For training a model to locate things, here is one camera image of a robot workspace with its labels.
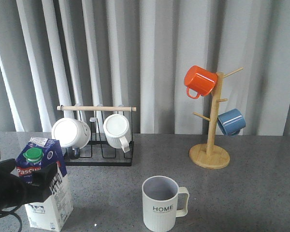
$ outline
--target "green bottle cap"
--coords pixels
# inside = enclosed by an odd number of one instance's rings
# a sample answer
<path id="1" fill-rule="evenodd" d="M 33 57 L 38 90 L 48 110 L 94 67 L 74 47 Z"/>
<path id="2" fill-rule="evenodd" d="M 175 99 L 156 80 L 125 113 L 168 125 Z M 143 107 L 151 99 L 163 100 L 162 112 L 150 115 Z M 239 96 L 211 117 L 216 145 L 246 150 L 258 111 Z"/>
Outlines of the green bottle cap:
<path id="1" fill-rule="evenodd" d="M 43 158 L 43 151 L 40 148 L 30 148 L 24 153 L 27 162 L 38 163 Z"/>

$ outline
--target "gray curtain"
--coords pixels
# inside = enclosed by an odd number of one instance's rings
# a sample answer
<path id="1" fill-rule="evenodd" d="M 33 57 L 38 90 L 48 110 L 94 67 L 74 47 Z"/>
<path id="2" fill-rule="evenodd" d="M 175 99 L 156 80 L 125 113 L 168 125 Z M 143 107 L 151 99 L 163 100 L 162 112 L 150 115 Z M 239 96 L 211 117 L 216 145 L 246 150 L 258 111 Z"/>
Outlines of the gray curtain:
<path id="1" fill-rule="evenodd" d="M 192 65 L 225 78 L 219 113 L 241 134 L 290 135 L 290 0 L 1 0 L 0 131 L 51 131 L 136 106 L 135 133 L 206 134 L 211 96 L 190 99 Z"/>

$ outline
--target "wooden mug tree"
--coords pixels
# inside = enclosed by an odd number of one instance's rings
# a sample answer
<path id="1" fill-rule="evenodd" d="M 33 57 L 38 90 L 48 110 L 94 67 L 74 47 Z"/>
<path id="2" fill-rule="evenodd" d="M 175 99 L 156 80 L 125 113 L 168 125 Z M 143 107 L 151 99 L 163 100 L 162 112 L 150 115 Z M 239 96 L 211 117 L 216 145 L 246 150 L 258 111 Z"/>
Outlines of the wooden mug tree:
<path id="1" fill-rule="evenodd" d="M 189 151 L 190 159 L 197 165 L 207 169 L 220 169 L 228 166 L 230 162 L 229 153 L 222 147 L 214 145 L 217 117 L 220 102 L 226 102 L 228 99 L 221 99 L 221 90 L 223 79 L 234 73 L 241 71 L 243 68 L 239 68 L 231 73 L 224 75 L 222 72 L 218 72 L 217 82 L 212 90 L 212 106 L 210 112 L 210 118 L 207 118 L 201 114 L 193 112 L 194 115 L 199 116 L 209 121 L 208 137 L 206 144 L 197 144 L 193 146 Z"/>

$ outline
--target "blue mug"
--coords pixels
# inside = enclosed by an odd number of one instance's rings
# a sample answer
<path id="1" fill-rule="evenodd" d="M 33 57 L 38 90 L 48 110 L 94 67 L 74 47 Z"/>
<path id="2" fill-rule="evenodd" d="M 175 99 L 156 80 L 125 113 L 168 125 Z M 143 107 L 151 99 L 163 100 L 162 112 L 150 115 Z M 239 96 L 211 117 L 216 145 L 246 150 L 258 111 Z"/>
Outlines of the blue mug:
<path id="1" fill-rule="evenodd" d="M 238 109 L 233 109 L 218 115 L 218 126 L 227 136 L 236 136 L 246 126 L 245 119 Z"/>

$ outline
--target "orange mug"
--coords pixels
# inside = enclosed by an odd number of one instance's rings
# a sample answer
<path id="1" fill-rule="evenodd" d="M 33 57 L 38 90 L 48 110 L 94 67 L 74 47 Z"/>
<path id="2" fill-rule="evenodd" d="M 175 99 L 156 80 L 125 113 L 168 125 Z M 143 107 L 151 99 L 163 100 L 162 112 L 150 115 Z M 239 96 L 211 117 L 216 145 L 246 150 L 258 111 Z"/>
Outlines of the orange mug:
<path id="1" fill-rule="evenodd" d="M 190 98 L 197 99 L 200 95 L 208 95 L 217 82 L 217 74 L 202 69 L 196 65 L 192 66 L 185 76 L 185 86 L 187 86 L 187 95 Z M 190 95 L 189 90 L 196 91 L 197 96 Z"/>

